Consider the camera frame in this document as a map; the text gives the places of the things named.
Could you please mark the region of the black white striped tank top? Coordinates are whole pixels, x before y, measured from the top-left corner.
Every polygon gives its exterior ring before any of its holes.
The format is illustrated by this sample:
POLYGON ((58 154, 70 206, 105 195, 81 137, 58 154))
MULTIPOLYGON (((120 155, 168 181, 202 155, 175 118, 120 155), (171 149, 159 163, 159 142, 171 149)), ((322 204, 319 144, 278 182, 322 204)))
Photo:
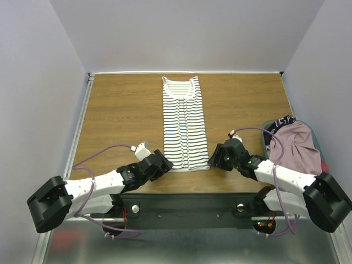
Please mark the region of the black white striped tank top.
POLYGON ((162 78, 163 149, 176 172, 209 170, 205 116, 198 77, 162 78))

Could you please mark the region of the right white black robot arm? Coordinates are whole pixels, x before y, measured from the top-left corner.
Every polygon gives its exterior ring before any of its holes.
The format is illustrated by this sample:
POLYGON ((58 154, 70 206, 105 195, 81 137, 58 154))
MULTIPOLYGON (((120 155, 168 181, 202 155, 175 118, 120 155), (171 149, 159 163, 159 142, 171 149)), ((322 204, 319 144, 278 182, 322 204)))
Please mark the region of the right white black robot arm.
POLYGON ((272 187, 260 190, 253 200, 256 213, 281 211, 310 219, 325 232, 333 233, 351 212, 351 199, 329 173, 304 174, 251 155, 241 140, 218 144, 208 160, 212 167, 236 169, 242 176, 272 187))

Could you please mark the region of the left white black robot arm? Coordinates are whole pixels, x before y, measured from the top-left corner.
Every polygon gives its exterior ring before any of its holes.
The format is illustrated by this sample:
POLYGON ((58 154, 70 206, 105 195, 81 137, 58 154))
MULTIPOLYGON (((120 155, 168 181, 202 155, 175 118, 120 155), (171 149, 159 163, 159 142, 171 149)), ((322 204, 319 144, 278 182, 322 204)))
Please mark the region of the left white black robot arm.
POLYGON ((118 216, 118 196, 157 180, 173 168, 160 150, 137 163, 121 166, 106 174, 81 180, 51 177, 27 200, 36 231, 46 233, 65 220, 91 214, 118 216))

